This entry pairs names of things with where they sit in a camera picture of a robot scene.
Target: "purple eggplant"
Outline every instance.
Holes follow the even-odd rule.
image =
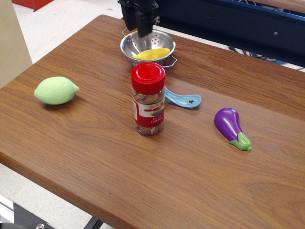
[[[239,114],[232,108],[223,108],[215,115],[214,123],[218,130],[240,150],[252,150],[252,143],[239,124]]]

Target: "white floor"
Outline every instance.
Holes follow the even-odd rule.
[[[14,4],[32,62],[56,48],[95,17],[122,17],[117,0],[54,0],[38,11]],[[203,39],[175,33],[200,42]],[[220,48],[226,46],[207,42]],[[12,199],[57,229],[82,229],[91,216],[0,164],[0,194]]]

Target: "colander handle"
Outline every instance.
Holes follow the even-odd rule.
[[[171,55],[170,57],[172,57],[175,61],[171,64],[171,65],[166,65],[163,66],[163,68],[171,68],[175,65],[175,63],[178,61],[173,55]]]
[[[127,35],[124,33],[127,30],[127,27],[122,31],[122,34],[124,35],[124,37],[126,37]]]

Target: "green lemon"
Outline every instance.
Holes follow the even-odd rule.
[[[58,105],[70,101],[79,90],[80,88],[68,78],[54,76],[43,80],[34,95],[46,104]]]

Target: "black metal frame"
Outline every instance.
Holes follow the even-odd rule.
[[[33,213],[27,211],[20,205],[14,202],[14,224],[22,225],[24,228],[41,228],[43,229],[55,229],[48,222],[42,220],[41,218],[35,216]]]
[[[157,0],[160,26],[305,67],[305,17],[236,0]]]
[[[84,229],[100,229],[102,225],[102,221],[98,220],[96,217],[92,217]]]

